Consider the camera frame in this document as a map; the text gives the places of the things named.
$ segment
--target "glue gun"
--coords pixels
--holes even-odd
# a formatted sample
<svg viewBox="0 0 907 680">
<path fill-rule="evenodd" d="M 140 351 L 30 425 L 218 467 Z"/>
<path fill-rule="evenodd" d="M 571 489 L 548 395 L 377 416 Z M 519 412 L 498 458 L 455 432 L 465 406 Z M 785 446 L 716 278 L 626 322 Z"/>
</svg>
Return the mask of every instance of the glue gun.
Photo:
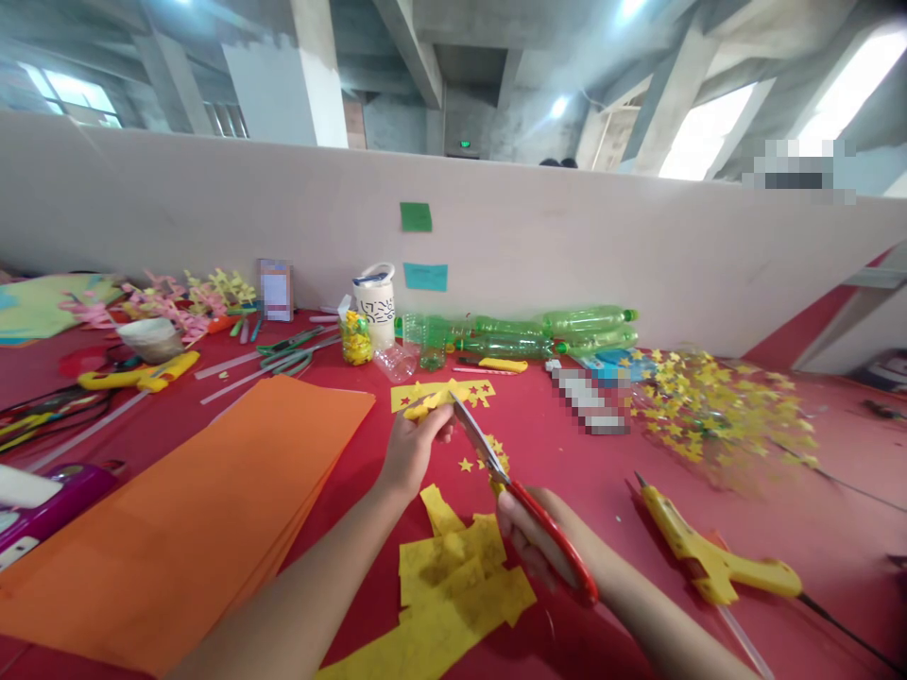
<svg viewBox="0 0 907 680">
<path fill-rule="evenodd" d="M 125 373 L 83 373 L 78 377 L 78 384 L 87 390 L 137 387 L 141 392 L 156 394 L 192 368 L 198 361 L 198 356 L 196 351 L 187 351 L 161 365 L 146 366 Z"/>
<path fill-rule="evenodd" d="M 658 525 L 664 539 L 671 546 L 678 560 L 692 560 L 696 569 L 693 585 L 710 604 L 732 604 L 739 599 L 731 582 L 765 590 L 766 592 L 795 598 L 803 592 L 803 585 L 793 569 L 775 559 L 761 561 L 738 557 L 724 551 L 699 535 L 674 504 L 647 484 L 639 472 L 636 478 L 642 488 L 642 499 Z"/>
</svg>

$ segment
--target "scissor blade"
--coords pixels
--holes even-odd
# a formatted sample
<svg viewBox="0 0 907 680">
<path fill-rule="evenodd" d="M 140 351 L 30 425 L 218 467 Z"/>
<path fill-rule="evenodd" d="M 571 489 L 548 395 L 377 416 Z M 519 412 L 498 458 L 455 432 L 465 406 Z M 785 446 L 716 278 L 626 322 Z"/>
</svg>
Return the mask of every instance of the scissor blade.
<svg viewBox="0 0 907 680">
<path fill-rule="evenodd" d="M 479 427 L 479 424 L 475 421 L 475 418 L 472 417 L 472 414 L 466 410 L 466 405 L 460 398 L 453 392 L 451 392 L 451 397 L 453 397 L 453 413 L 456 415 L 456 419 L 462 423 L 463 429 L 466 430 L 466 436 L 470 439 L 472 446 L 485 461 L 486 467 L 490 471 L 500 475 L 502 478 L 500 481 L 510 484 L 510 480 L 504 472 L 504 468 L 501 466 L 501 461 L 498 460 L 498 454 L 494 452 L 494 449 L 488 443 L 488 440 L 485 439 L 485 433 L 482 432 L 482 428 Z"/>
</svg>

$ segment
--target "red scissors handle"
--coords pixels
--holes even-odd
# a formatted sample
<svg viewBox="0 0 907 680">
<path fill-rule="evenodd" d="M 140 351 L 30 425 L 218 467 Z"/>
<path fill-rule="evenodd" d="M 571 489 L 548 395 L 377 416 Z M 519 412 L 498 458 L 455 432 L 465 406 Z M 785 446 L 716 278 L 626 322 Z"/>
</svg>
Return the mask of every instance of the red scissors handle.
<svg viewBox="0 0 907 680">
<path fill-rule="evenodd" d="M 567 561 L 570 563 L 570 567 L 573 570 L 573 576 L 576 578 L 577 586 L 574 588 L 568 584 L 563 576 L 560 575 L 560 572 L 555 569 L 557 579 L 571 591 L 580 604 L 583 604 L 584 606 L 595 606 L 595 604 L 598 603 L 598 586 L 595 584 L 594 579 L 592 579 L 592 575 L 583 562 L 583 558 L 579 556 L 579 552 L 573 547 L 573 543 L 570 542 L 570 539 L 564 535 L 560 530 L 560 527 L 558 527 L 552 519 L 551 515 L 549 515 L 539 502 L 533 498 L 532 494 L 526 491 L 522 484 L 511 480 L 510 485 L 507 487 L 507 491 L 513 494 L 514 498 L 516 498 L 529 515 L 532 516 L 532 519 L 541 525 L 541 528 L 545 530 L 545 533 L 554 540 L 557 546 L 567 556 Z"/>
</svg>

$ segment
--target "green scissors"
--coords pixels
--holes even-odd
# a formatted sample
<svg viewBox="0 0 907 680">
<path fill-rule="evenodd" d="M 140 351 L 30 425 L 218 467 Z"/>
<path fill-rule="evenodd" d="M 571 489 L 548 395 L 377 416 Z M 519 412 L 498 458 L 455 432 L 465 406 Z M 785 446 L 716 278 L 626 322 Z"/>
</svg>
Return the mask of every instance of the green scissors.
<svg viewBox="0 0 907 680">
<path fill-rule="evenodd" d="M 300 373 L 312 363 L 312 355 L 316 349 L 326 348 L 329 345 L 340 342 L 340 336 L 334 335 L 324 342 L 312 345 L 309 348 L 299 348 L 299 345 L 311 340 L 322 332 L 324 332 L 324 329 L 318 326 L 311 331 L 294 335 L 292 338 L 284 340 L 277 345 L 259 347 L 258 351 L 265 355 L 265 358 L 262 359 L 261 367 L 271 371 L 274 375 L 283 373 L 294 376 Z"/>
</svg>

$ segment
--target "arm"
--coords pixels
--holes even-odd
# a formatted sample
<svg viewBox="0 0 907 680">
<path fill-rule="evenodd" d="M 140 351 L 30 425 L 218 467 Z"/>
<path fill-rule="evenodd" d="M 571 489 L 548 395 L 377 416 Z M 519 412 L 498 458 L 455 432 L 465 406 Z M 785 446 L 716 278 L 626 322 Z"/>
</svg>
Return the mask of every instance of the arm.
<svg viewBox="0 0 907 680">
<path fill-rule="evenodd" d="M 756 680 L 758 675 L 704 631 L 680 607 L 630 566 L 547 489 L 533 496 L 548 510 L 589 567 L 599 598 L 621 621 L 656 671 L 668 680 Z M 510 536 L 526 567 L 549 587 L 552 569 L 573 583 L 554 541 L 506 491 L 498 498 L 501 532 Z"/>
<path fill-rule="evenodd" d="M 168 680 L 313 677 L 371 563 L 419 493 L 432 441 L 450 441 L 452 416 L 445 405 L 417 427 L 401 412 L 375 486 L 292 567 L 214 628 Z"/>
</svg>

